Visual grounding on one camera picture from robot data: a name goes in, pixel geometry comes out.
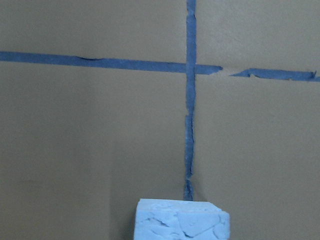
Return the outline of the light blue foam block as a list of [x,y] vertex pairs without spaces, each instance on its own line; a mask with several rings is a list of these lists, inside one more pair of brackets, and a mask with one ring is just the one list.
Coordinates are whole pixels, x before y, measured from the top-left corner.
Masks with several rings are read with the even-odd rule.
[[207,201],[139,200],[135,240],[228,240],[230,215]]

